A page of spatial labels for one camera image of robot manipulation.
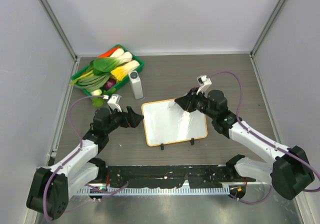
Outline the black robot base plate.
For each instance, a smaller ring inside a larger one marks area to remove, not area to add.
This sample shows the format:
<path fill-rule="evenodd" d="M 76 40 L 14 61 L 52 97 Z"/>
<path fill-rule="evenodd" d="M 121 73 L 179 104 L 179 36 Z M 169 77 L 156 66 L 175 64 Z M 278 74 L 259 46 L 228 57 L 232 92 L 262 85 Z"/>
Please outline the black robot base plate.
<path fill-rule="evenodd" d="M 109 184 L 120 188 L 128 183 L 129 188 L 181 188 L 185 182 L 190 188 L 217 188 L 223 183 L 254 182 L 250 177 L 241 177 L 226 166 L 219 165 L 110 165 L 103 178 L 89 184 Z"/>

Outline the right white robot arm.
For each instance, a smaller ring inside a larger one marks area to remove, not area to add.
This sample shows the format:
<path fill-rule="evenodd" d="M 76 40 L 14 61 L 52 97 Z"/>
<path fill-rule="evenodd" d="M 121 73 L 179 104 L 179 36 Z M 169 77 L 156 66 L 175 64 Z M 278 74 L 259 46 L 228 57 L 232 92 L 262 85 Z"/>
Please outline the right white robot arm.
<path fill-rule="evenodd" d="M 192 88 L 174 101 L 186 112 L 198 111 L 211 118 L 212 126 L 219 134 L 244 145 L 262 158 L 260 162 L 243 155 L 234 157 L 225 170 L 230 181 L 252 178 L 270 185 L 283 198 L 292 200 L 315 180 L 302 148 L 287 147 L 251 128 L 229 110 L 228 100 L 222 91 L 211 90 L 205 95 Z"/>

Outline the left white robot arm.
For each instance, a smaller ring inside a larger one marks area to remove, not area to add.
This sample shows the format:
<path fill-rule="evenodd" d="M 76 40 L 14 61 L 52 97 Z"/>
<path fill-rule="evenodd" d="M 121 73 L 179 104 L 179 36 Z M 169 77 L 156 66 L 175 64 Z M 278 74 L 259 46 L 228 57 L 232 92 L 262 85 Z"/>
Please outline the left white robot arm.
<path fill-rule="evenodd" d="M 100 184 L 106 179 L 106 163 L 97 155 L 109 142 L 109 134 L 119 127 L 136 128 L 143 119 L 130 106 L 126 111 L 97 109 L 79 145 L 60 162 L 35 171 L 27 208 L 44 214 L 48 220 L 58 219 L 77 191 L 90 181 Z"/>

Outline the yellow framed whiteboard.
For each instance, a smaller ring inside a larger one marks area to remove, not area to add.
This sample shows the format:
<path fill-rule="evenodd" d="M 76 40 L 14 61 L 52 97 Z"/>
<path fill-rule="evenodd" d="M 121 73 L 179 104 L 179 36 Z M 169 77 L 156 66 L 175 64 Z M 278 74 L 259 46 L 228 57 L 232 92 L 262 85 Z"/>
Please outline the yellow framed whiteboard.
<path fill-rule="evenodd" d="M 206 116 L 199 111 L 187 112 L 174 99 L 144 103 L 141 112 L 146 144 L 149 147 L 204 139 L 208 136 Z"/>

